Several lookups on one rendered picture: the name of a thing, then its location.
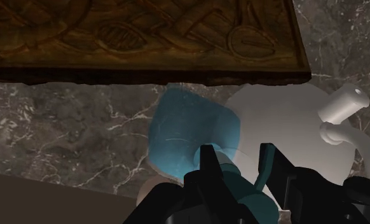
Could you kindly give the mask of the white bathroom fixture with tap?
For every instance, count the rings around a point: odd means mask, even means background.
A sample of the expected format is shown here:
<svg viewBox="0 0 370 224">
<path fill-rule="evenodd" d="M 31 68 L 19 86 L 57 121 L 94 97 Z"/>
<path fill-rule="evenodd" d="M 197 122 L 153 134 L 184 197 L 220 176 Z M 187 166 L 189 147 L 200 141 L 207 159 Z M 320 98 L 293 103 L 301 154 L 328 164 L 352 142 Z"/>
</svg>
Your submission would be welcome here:
<svg viewBox="0 0 370 224">
<path fill-rule="evenodd" d="M 254 181 L 259 145 L 273 143 L 295 166 L 316 170 L 340 185 L 359 151 L 370 179 L 370 137 L 347 120 L 369 103 L 367 94 L 353 84 L 332 94 L 307 83 L 246 85 L 226 103 L 240 119 L 241 152 L 235 161 Z"/>
</svg>

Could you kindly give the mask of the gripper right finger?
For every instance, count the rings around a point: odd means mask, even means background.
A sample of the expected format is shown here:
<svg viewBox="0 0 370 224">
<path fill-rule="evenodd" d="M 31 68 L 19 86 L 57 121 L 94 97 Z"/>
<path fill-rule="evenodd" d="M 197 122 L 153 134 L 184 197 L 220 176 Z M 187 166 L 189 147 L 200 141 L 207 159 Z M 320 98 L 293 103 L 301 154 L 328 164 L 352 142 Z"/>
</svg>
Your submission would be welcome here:
<svg viewBox="0 0 370 224">
<path fill-rule="evenodd" d="M 260 144 L 258 171 L 258 182 L 291 212 L 292 224 L 370 224 L 368 178 L 334 184 L 313 169 L 294 166 L 271 143 Z"/>
</svg>

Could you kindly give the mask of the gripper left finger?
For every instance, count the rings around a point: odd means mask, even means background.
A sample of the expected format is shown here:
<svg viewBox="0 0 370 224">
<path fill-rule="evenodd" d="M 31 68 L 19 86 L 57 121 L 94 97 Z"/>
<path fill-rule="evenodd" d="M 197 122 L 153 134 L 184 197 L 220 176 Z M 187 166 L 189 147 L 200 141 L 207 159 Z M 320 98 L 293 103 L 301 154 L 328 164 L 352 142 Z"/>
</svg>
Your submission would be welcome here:
<svg viewBox="0 0 370 224">
<path fill-rule="evenodd" d="M 251 224 L 251 212 L 225 185 L 213 146 L 202 145 L 184 185 L 157 184 L 123 224 Z"/>
</svg>

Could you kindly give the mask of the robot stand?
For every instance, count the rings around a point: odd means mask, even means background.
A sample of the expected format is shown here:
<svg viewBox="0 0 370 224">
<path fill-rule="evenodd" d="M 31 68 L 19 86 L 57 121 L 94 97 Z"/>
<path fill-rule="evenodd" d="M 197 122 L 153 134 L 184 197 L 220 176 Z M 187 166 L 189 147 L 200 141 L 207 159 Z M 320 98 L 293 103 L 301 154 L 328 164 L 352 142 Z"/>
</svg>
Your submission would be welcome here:
<svg viewBox="0 0 370 224">
<path fill-rule="evenodd" d="M 0 82 L 288 85 L 312 77 L 292 0 L 0 0 Z"/>
</svg>

